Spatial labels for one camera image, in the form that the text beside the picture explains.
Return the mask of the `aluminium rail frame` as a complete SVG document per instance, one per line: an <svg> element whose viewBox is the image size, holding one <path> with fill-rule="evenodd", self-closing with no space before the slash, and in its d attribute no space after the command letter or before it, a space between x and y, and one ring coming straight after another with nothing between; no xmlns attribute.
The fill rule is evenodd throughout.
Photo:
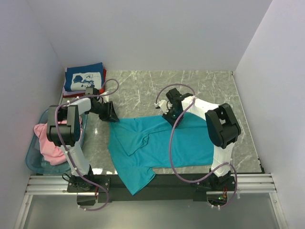
<svg viewBox="0 0 305 229"><path fill-rule="evenodd" d="M279 228L286 229L288 227L271 174L238 174L235 181L237 196L240 194L268 194ZM77 194L69 194L67 192L67 186L68 181L64 180L61 176L31 176L14 227L16 229L24 227L32 199L35 195L73 195L77 197Z"/></svg>

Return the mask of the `pink t-shirt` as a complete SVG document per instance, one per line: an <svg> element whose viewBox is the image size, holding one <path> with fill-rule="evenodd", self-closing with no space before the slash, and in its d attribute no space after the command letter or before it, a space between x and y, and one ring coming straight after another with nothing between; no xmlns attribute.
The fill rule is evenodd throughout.
<svg viewBox="0 0 305 229"><path fill-rule="evenodd" d="M63 147L58 147L48 140L47 123L37 124L33 130L39 139L40 153L43 155L45 161L49 162L52 166L60 165L67 161L65 153L62 151Z"/></svg>

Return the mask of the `teal t-shirt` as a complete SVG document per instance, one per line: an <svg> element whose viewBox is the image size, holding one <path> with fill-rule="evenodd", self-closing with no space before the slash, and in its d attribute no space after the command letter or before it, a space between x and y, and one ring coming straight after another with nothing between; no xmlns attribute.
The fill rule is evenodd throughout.
<svg viewBox="0 0 305 229"><path fill-rule="evenodd" d="M108 149L121 181L134 195L155 177L154 168L170 168L172 126L160 115L123 118L110 123ZM213 162L214 146L206 122L186 113L174 130L175 167L206 166Z"/></svg>

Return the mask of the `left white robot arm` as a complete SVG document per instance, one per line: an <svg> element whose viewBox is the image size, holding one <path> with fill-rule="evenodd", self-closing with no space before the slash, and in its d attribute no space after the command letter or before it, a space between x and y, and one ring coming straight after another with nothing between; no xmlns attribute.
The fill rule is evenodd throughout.
<svg viewBox="0 0 305 229"><path fill-rule="evenodd" d="M86 89L85 96L74 98L48 109L47 139L58 146L65 155L73 180L80 177L78 186L85 192L95 187L95 179L89 162L81 149L80 115L93 113L104 122L118 122L113 102L108 94L98 94L95 88Z"/></svg>

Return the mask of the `folded red t-shirt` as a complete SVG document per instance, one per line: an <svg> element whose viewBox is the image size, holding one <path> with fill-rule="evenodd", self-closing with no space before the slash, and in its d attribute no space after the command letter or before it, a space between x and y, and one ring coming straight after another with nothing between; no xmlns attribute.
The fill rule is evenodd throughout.
<svg viewBox="0 0 305 229"><path fill-rule="evenodd" d="M104 68L103 69L103 80L105 81L106 79L106 74L107 70ZM63 86L62 88L62 96L63 98L72 98L72 97L77 97L77 96L84 96L85 91L73 91L73 92L67 92Z"/></svg>

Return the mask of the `clear blue plastic bin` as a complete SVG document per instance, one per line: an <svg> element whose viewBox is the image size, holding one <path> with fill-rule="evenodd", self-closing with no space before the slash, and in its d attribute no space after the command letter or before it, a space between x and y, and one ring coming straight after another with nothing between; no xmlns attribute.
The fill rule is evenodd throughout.
<svg viewBox="0 0 305 229"><path fill-rule="evenodd" d="M81 138L80 145L82 146L84 140L84 132L87 126L88 115L81 115ZM38 121L38 125L46 124L48 121L48 110L44 111ZM34 173L44 175L61 175L70 171L70 166L67 161L58 164L51 165L50 162L46 161L44 155L40 151L39 138L33 133L33 137L25 159L27 167Z"/></svg>

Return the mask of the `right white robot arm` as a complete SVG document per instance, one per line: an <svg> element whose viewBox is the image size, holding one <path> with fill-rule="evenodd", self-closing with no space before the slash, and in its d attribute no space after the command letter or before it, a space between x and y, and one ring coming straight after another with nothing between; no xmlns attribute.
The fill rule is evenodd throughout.
<svg viewBox="0 0 305 229"><path fill-rule="evenodd" d="M187 183L199 183L209 178L209 185L212 189L222 189L231 175L233 168L231 164L232 150L241 134L240 125L231 106L227 103L213 104L199 99L191 93L181 94L176 88L169 90L166 97L167 101L156 100L154 106L163 111L163 118L172 126L169 160L174 174ZM182 178L177 173L172 160L174 130L181 123L186 112L194 114L206 122L208 136L214 145L211 171L194 181Z"/></svg>

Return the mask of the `folded blue printed t-shirt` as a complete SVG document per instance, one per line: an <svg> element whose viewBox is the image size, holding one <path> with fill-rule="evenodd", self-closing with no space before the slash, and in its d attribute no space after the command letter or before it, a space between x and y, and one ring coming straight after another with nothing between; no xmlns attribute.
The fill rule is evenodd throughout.
<svg viewBox="0 0 305 229"><path fill-rule="evenodd" d="M67 92L85 91L86 88L102 89L104 83L101 62L65 69L64 89Z"/></svg>

